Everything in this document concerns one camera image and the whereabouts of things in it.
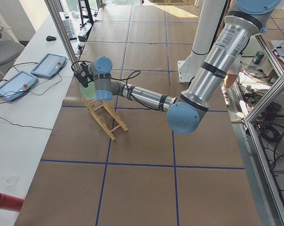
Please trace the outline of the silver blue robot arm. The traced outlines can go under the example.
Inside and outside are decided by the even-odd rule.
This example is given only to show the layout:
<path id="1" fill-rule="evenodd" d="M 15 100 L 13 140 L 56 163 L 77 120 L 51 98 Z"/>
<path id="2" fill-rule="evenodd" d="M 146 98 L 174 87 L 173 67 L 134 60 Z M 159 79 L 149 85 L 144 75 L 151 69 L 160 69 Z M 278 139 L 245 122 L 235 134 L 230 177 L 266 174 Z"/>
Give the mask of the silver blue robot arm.
<path id="1" fill-rule="evenodd" d="M 253 35 L 263 32 L 278 0 L 236 0 L 227 12 L 225 26 L 189 87 L 178 97 L 111 79 L 112 61 L 101 56 L 87 66 L 87 75 L 95 83 L 98 101 L 113 95 L 136 101 L 150 109 L 166 112 L 169 127 L 179 134 L 195 131 L 209 109 L 209 99 L 225 78 L 230 66 Z"/>

